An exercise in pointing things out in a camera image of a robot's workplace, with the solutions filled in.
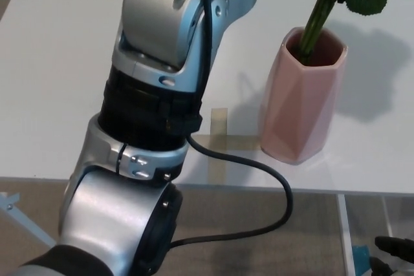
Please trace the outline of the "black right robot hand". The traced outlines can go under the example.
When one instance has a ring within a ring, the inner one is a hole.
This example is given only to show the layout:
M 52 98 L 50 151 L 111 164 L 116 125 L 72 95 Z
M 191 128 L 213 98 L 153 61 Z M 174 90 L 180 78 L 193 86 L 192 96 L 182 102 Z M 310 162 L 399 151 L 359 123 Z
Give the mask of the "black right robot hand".
M 377 236 L 375 237 L 375 246 L 392 257 L 397 257 L 413 264 L 413 241 L 410 239 Z M 370 257 L 369 265 L 371 275 L 397 275 L 398 272 L 398 270 L 393 270 L 390 265 L 378 257 Z

